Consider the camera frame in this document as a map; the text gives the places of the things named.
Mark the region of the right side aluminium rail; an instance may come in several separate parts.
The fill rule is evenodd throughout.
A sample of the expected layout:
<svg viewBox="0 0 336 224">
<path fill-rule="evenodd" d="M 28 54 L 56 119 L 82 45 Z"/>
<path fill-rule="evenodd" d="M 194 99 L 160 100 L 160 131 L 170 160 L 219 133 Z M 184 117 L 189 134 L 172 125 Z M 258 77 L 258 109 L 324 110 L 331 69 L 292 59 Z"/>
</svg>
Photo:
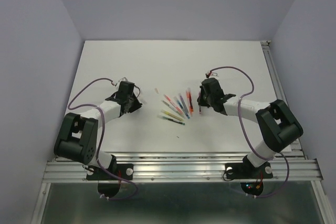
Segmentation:
<svg viewBox="0 0 336 224">
<path fill-rule="evenodd" d="M 266 61 L 266 65 L 270 74 L 270 78 L 272 81 L 272 85 L 275 91 L 275 95 L 277 99 L 281 99 L 283 100 L 286 104 L 288 104 L 288 101 L 286 99 L 286 95 L 284 93 L 272 54 L 271 54 L 271 50 L 270 50 L 270 42 L 269 41 L 261 41 L 261 48 L 265 57 L 265 61 Z M 302 146 L 300 143 L 300 139 L 295 140 L 292 144 L 291 144 L 291 148 L 293 152 L 299 152 L 298 155 L 295 155 L 295 157 L 303 157 L 304 159 L 306 159 L 307 157 L 304 154 L 304 151 L 302 150 Z"/>
</svg>

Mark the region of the yellow pen on table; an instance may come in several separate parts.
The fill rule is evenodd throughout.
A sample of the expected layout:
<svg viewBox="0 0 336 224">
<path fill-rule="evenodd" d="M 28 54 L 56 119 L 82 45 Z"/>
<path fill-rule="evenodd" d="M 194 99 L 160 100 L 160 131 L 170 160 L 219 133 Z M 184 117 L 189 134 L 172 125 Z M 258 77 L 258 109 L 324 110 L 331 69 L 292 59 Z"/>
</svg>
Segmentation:
<svg viewBox="0 0 336 224">
<path fill-rule="evenodd" d="M 162 112 L 163 114 L 165 114 L 165 115 L 168 115 L 168 116 L 170 116 L 170 117 L 172 117 L 172 118 L 178 120 L 178 121 L 181 121 L 181 122 L 183 121 L 183 119 L 182 119 L 181 117 L 176 116 L 176 115 L 174 115 L 174 114 L 172 114 L 172 113 L 170 113 L 170 112 L 168 112 L 168 111 L 166 111 L 166 110 L 161 110 L 161 112 Z"/>
</svg>

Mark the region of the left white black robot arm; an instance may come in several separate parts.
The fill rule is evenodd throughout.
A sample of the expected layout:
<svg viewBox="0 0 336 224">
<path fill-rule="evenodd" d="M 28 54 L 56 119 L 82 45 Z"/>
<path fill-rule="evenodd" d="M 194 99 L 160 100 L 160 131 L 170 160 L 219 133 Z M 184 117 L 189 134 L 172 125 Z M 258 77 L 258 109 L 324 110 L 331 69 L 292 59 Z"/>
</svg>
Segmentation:
<svg viewBox="0 0 336 224">
<path fill-rule="evenodd" d="M 67 113 L 62 121 L 54 154 L 86 166 L 98 168 L 106 179 L 118 174 L 116 157 L 100 150 L 97 144 L 98 129 L 105 131 L 107 122 L 141 108 L 134 89 L 138 87 L 129 81 L 120 81 L 118 89 L 100 105 L 87 105 L 90 110 L 81 113 Z"/>
</svg>

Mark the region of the pink pen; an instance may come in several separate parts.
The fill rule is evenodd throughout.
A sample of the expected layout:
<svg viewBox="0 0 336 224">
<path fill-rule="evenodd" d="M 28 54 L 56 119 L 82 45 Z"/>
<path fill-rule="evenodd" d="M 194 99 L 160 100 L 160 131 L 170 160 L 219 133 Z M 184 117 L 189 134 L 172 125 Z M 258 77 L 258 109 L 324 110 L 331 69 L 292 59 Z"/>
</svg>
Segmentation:
<svg viewBox="0 0 336 224">
<path fill-rule="evenodd" d="M 169 103 L 182 115 L 184 115 L 184 112 L 178 108 L 178 106 L 171 100 L 171 98 L 169 98 L 166 94 L 164 94 L 164 97 L 169 101 Z"/>
</svg>

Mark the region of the aluminium rail frame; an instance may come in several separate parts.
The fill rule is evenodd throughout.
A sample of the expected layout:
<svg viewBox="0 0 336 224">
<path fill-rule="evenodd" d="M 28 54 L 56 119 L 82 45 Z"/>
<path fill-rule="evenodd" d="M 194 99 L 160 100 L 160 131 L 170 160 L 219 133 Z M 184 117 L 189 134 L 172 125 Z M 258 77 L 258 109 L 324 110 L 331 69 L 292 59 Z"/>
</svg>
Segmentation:
<svg viewBox="0 0 336 224">
<path fill-rule="evenodd" d="M 220 183 L 223 175 L 233 175 L 235 164 L 243 157 L 242 153 L 118 153 L 118 167 L 123 177 L 134 183 Z M 230 182 L 309 181 L 317 200 L 324 223 L 335 223 L 329 210 L 329 202 L 324 194 L 322 174 L 317 160 L 304 158 L 301 151 L 293 151 L 285 161 L 276 157 L 264 164 L 253 175 L 239 177 L 234 175 Z M 34 209 L 32 223 L 41 223 L 44 207 L 52 184 L 59 183 L 108 183 L 117 184 L 107 174 L 99 174 L 95 167 L 86 168 L 80 163 L 65 158 L 55 158 L 47 163 L 38 200 Z"/>
</svg>

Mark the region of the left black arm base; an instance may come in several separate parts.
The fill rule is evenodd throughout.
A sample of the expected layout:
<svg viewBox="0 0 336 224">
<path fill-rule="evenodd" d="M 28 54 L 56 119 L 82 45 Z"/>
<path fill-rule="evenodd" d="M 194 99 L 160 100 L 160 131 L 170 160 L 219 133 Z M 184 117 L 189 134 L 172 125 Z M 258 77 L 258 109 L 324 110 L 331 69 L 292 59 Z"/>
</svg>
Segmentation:
<svg viewBox="0 0 336 224">
<path fill-rule="evenodd" d="M 107 168 L 101 168 L 98 164 L 83 165 L 83 168 L 87 172 L 86 180 L 98 182 L 97 191 L 100 198 L 108 201 L 124 200 L 135 196 L 139 191 L 136 183 L 132 181 L 134 165 L 132 163 L 118 164 L 116 157 L 113 155 Z M 122 182 L 134 186 L 135 190 L 131 195 L 117 198 Z"/>
</svg>

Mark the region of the red pen with cap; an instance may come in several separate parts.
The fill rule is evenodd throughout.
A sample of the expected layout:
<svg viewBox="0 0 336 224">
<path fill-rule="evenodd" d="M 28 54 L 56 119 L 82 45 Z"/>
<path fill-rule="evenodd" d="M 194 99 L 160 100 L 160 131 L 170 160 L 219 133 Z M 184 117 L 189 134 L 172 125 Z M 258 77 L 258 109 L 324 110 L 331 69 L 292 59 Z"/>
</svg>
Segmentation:
<svg viewBox="0 0 336 224">
<path fill-rule="evenodd" d="M 199 115 L 202 114 L 202 106 L 201 106 L 201 92 L 198 93 L 198 98 L 197 98 L 197 104 L 198 104 L 198 112 L 199 112 Z"/>
</svg>

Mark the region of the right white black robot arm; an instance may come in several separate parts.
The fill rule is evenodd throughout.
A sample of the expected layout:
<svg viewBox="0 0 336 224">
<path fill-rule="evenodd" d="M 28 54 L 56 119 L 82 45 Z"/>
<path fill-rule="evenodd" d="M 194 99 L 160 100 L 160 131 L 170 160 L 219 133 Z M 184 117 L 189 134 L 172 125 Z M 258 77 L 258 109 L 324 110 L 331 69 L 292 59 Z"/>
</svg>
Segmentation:
<svg viewBox="0 0 336 224">
<path fill-rule="evenodd" d="M 244 137 L 247 137 L 247 133 L 243 119 L 258 124 L 262 140 L 256 147 L 248 142 L 251 152 L 244 157 L 241 165 L 243 174 L 248 177 L 258 174 L 265 162 L 303 135 L 301 124 L 285 101 L 256 102 L 225 94 L 215 78 L 205 79 L 201 83 L 197 103 L 225 116 L 238 117 Z"/>
</svg>

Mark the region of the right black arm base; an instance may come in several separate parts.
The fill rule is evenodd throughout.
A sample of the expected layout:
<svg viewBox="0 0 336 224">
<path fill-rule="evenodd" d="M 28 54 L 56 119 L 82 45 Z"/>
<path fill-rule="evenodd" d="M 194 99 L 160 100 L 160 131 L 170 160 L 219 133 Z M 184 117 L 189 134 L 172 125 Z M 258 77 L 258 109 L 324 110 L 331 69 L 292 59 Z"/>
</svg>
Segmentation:
<svg viewBox="0 0 336 224">
<path fill-rule="evenodd" d="M 224 181 L 241 180 L 240 186 L 243 192 L 252 196 L 260 196 L 264 189 L 264 180 L 272 178 L 273 173 L 269 162 L 259 168 L 245 163 L 227 163 L 223 172 Z"/>
</svg>

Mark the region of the green tipped black pen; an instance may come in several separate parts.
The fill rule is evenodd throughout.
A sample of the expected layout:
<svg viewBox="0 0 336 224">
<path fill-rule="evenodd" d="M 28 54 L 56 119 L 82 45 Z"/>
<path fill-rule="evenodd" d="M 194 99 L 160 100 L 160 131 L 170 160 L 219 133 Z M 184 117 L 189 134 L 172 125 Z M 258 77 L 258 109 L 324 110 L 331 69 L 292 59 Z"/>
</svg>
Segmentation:
<svg viewBox="0 0 336 224">
<path fill-rule="evenodd" d="M 184 122 L 181 122 L 181 121 L 178 121 L 178 120 L 175 120 L 175 119 L 172 119 L 172 118 L 168 118 L 168 117 L 163 116 L 163 115 L 157 115 L 157 117 L 160 118 L 160 119 L 166 120 L 166 121 L 170 121 L 170 122 L 179 124 L 179 125 L 185 125 Z"/>
</svg>

